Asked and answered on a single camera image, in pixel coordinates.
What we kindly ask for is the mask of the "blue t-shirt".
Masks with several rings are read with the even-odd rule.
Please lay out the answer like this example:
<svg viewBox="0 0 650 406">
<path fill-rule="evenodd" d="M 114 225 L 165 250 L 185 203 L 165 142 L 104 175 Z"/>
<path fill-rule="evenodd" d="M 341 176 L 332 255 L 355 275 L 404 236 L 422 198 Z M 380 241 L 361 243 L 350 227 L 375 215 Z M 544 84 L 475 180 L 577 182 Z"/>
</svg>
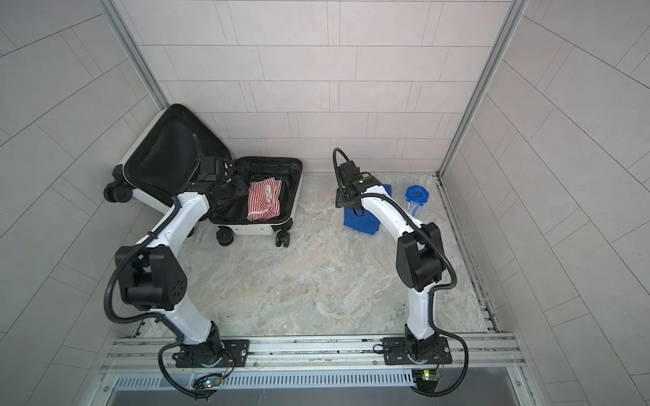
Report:
<svg viewBox="0 0 650 406">
<path fill-rule="evenodd" d="M 346 207 L 344 225 L 361 233 L 375 235 L 381 222 L 369 211 L 355 211 L 351 207 Z"/>
</svg>

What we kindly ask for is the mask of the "red white striped cloth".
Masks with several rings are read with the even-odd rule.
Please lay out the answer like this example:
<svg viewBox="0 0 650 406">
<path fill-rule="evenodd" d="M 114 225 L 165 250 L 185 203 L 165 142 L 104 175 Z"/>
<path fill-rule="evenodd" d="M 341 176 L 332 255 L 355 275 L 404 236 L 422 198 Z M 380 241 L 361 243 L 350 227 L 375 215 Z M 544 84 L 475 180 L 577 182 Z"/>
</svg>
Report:
<svg viewBox="0 0 650 406">
<path fill-rule="evenodd" d="M 275 178 L 252 182 L 248 190 L 247 220 L 267 221 L 280 215 L 282 182 Z"/>
</svg>

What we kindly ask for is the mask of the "clear container blue lid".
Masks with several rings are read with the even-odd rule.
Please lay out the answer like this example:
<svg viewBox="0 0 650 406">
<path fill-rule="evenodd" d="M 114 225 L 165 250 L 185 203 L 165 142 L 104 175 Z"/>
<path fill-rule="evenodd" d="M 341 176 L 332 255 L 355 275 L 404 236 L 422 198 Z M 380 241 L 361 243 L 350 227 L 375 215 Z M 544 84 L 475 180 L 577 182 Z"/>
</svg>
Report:
<svg viewBox="0 0 650 406">
<path fill-rule="evenodd" d="M 408 212 L 413 218 L 428 203 L 429 197 L 429 192 L 423 186 L 412 185 L 406 189 L 405 198 Z"/>
</svg>

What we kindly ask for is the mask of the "white black suitcase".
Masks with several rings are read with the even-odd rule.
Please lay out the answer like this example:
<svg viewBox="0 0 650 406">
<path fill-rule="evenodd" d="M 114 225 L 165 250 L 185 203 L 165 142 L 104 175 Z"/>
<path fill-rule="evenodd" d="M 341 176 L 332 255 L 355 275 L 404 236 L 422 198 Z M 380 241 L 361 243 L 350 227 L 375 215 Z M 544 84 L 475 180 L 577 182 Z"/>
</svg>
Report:
<svg viewBox="0 0 650 406">
<path fill-rule="evenodd" d="M 206 196 L 203 219 L 219 227 L 218 243 L 230 245 L 236 235 L 272 235 L 288 247 L 303 163 L 294 157 L 233 158 L 230 149 L 198 116 L 182 104 L 159 112 L 126 155 L 113 168 L 113 181 L 103 191 L 106 201 L 132 198 L 166 213 L 184 192 Z M 279 214 L 250 220 L 251 186 L 279 181 Z"/>
</svg>

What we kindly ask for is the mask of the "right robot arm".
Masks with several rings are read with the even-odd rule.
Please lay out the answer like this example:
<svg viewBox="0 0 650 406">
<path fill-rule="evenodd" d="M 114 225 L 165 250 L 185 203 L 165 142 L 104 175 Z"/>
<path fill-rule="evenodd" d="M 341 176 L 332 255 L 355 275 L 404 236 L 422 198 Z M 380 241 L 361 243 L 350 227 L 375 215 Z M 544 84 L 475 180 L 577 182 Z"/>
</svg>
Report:
<svg viewBox="0 0 650 406">
<path fill-rule="evenodd" d="M 439 255 L 439 229 L 413 218 L 374 176 L 363 174 L 354 162 L 336 164 L 334 170 L 338 184 L 336 206 L 371 213 L 393 236 L 396 271 L 409 295 L 406 349 L 415 361 L 431 358 L 439 340 L 439 333 L 432 327 L 432 290 L 446 269 Z"/>
</svg>

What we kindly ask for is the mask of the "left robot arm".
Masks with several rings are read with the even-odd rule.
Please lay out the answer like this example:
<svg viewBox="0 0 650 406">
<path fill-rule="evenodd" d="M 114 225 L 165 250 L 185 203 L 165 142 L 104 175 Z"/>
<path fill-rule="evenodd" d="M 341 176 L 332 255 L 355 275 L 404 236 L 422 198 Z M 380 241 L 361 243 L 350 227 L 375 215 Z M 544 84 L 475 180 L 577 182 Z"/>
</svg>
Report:
<svg viewBox="0 0 650 406">
<path fill-rule="evenodd" d="M 186 297 L 187 277 L 177 255 L 200 219 L 239 193 L 245 193 L 244 184 L 218 175 L 201 175 L 184 184 L 156 227 L 137 245 L 116 253 L 106 291 L 109 319 L 124 324 L 153 319 L 176 336 L 185 352 L 220 357 L 218 328 Z"/>
</svg>

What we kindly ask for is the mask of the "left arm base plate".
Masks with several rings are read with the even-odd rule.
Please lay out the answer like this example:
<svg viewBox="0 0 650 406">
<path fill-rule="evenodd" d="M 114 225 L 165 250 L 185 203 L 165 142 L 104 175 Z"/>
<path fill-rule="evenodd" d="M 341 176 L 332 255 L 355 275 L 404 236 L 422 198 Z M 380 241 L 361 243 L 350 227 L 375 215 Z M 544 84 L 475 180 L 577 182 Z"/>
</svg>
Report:
<svg viewBox="0 0 650 406">
<path fill-rule="evenodd" d="M 220 344 L 181 344 L 172 359 L 177 368 L 244 367 L 250 344 L 246 339 L 225 339 Z"/>
</svg>

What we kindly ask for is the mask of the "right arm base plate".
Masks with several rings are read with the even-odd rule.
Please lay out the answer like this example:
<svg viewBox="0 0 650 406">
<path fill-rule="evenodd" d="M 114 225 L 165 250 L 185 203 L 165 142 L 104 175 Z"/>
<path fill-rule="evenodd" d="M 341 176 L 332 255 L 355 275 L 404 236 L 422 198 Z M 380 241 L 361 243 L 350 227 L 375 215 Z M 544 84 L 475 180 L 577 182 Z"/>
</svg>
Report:
<svg viewBox="0 0 650 406">
<path fill-rule="evenodd" d="M 386 337 L 372 350 L 384 357 L 386 365 L 449 365 L 453 362 L 447 339 L 438 335 L 423 340 Z"/>
</svg>

